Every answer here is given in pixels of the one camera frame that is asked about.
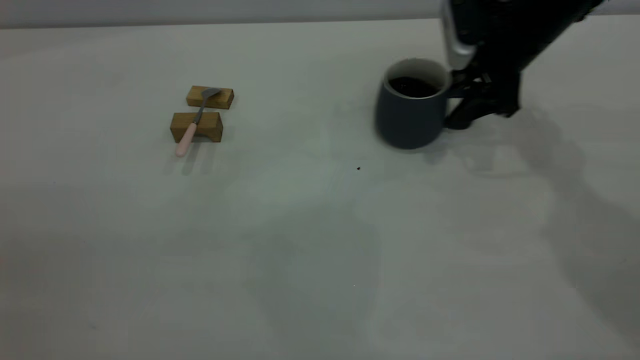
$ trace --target wooden block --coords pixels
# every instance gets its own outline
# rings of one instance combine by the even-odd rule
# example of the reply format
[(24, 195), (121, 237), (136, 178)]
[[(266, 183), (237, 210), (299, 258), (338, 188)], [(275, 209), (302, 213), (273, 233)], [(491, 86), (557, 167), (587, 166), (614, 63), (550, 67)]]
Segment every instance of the wooden block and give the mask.
[[(189, 106), (201, 106), (202, 105), (202, 90), (205, 90), (206, 86), (192, 86), (191, 90), (187, 94), (187, 104)], [(215, 109), (229, 109), (231, 103), (234, 101), (234, 90), (223, 88), (221, 92), (212, 96), (207, 100), (206, 108)]]
[[(196, 113), (175, 113), (171, 121), (171, 134), (176, 143), (184, 136)], [(220, 113), (202, 113), (202, 118), (196, 128), (195, 136), (206, 136), (213, 142), (222, 141), (222, 119)]]

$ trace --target coffee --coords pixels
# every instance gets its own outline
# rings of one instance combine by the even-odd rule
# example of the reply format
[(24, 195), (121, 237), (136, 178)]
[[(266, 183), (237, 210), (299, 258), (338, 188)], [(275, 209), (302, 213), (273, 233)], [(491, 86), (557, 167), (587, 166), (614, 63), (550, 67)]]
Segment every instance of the coffee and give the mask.
[(395, 91), (408, 97), (429, 97), (439, 91), (437, 87), (430, 85), (426, 81), (409, 76), (389, 80), (389, 85)]

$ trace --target pink spoon handle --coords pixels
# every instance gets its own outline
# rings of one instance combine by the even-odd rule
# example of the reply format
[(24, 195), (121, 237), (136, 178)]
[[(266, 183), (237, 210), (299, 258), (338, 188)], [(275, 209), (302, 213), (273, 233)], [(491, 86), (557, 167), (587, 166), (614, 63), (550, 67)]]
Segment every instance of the pink spoon handle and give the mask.
[(187, 127), (187, 131), (184, 133), (180, 143), (178, 143), (178, 146), (175, 148), (175, 155), (177, 157), (181, 158), (187, 154), (189, 145), (191, 145), (191, 141), (193, 139), (193, 134), (196, 133), (196, 127), (198, 126), (194, 123), (190, 123), (189, 127)]

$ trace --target dark gray mug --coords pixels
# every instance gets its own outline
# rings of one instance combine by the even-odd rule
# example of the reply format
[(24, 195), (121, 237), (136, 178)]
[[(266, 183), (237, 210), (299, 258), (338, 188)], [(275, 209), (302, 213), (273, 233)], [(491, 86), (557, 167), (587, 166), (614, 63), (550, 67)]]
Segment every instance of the dark gray mug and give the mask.
[[(403, 95), (390, 84), (399, 78), (421, 80), (431, 85), (435, 94)], [(407, 59), (391, 66), (376, 105), (376, 127), (380, 136), (400, 149), (417, 149), (431, 143), (444, 127), (450, 86), (451, 74), (435, 61)]]

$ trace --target white table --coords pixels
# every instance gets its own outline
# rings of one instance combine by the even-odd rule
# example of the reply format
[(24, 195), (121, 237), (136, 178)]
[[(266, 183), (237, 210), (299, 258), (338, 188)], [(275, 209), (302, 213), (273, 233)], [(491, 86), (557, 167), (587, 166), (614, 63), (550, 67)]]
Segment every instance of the white table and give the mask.
[[(638, 33), (401, 152), (378, 82), (437, 20), (0, 31), (0, 357), (636, 358)], [(177, 159), (191, 85), (237, 97)]]

